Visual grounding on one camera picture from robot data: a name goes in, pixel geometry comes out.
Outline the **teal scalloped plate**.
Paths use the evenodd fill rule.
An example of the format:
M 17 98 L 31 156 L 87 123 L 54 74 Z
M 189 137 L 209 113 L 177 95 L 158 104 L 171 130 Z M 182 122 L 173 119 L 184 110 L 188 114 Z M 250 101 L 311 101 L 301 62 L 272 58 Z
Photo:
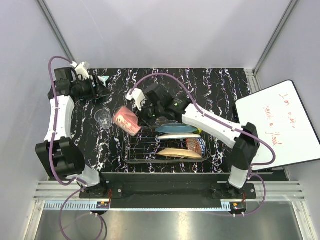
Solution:
M 196 127 L 183 123 L 166 123 L 155 128 L 156 132 L 163 134 L 193 133 L 197 130 Z

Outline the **clear glass cup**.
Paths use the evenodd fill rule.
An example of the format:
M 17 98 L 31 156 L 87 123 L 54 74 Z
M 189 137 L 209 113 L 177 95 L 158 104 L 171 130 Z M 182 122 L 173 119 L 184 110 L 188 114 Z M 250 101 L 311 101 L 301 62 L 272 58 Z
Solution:
M 111 111 L 108 108 L 99 109 L 95 113 L 94 119 L 105 130 L 113 125 Z

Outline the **pink cup brown lid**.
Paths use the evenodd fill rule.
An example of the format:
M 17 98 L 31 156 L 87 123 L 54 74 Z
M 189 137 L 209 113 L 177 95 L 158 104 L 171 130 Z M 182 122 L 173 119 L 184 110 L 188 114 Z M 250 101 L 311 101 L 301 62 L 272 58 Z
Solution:
M 125 106 L 120 107 L 114 113 L 112 120 L 118 127 L 132 137 L 141 130 L 141 127 L 138 125 L 138 117 Z

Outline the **white watermelon pattern plate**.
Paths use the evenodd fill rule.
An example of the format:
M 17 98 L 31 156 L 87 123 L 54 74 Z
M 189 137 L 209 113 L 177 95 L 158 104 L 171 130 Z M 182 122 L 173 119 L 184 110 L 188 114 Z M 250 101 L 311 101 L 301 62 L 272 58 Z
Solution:
M 162 140 L 184 140 L 189 138 L 202 138 L 199 134 L 195 133 L 167 133 L 164 135 L 160 135 L 156 137 L 156 139 L 162 141 Z

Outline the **wire dish rack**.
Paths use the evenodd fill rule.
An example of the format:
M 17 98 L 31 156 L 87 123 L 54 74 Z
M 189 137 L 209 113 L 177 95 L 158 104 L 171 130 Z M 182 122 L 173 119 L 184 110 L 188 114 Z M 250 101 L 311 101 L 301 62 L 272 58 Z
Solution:
M 205 145 L 200 148 L 200 159 L 159 155 L 159 152 L 165 149 L 188 149 L 186 139 L 158 140 L 158 137 L 163 134 L 156 131 L 156 128 L 161 127 L 164 124 L 173 123 L 174 121 L 172 120 L 160 117 L 152 127 L 143 126 L 135 136 L 124 133 L 121 153 L 122 160 L 128 164 L 201 163 L 211 157 L 210 137 L 205 132 L 200 133 L 201 139 L 205 143 Z

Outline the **orange floral plate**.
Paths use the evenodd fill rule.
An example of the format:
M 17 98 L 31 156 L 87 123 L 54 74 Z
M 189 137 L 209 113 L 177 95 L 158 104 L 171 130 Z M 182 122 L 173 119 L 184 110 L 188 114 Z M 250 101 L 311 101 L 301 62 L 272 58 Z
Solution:
M 159 156 L 172 157 L 172 158 L 190 158 L 202 159 L 202 156 L 192 150 L 178 149 L 178 148 L 165 148 L 156 153 Z

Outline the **red patterned bowl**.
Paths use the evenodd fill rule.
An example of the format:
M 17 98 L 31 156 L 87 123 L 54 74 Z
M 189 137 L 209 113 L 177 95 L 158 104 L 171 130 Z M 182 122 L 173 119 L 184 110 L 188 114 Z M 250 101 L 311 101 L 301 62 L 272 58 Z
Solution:
M 201 156 L 206 151 L 206 143 L 202 138 L 187 138 L 186 147 L 189 151 L 193 151 Z

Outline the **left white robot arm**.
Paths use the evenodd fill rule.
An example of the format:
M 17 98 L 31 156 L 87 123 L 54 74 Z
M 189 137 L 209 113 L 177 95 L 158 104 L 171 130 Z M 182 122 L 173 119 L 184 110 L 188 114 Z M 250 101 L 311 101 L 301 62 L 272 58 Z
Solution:
M 97 198 L 108 193 L 98 171 L 85 163 L 84 155 L 72 140 L 71 125 L 78 100 L 96 100 L 111 94 L 109 76 L 89 75 L 85 67 L 74 64 L 57 68 L 48 93 L 51 113 L 47 134 L 35 152 L 49 177 L 77 181 L 90 188 Z

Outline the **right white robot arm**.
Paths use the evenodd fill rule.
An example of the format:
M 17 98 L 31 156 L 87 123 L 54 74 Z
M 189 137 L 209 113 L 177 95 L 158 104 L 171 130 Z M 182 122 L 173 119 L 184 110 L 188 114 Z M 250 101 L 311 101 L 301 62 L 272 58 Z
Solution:
M 245 192 L 250 165 L 256 156 L 260 143 L 256 127 L 245 126 L 223 119 L 195 103 L 190 97 L 172 97 L 161 85 L 153 84 L 142 91 L 134 90 L 139 123 L 153 125 L 160 117 L 201 129 L 222 141 L 231 149 L 230 176 L 227 192 L 232 198 L 239 198 Z

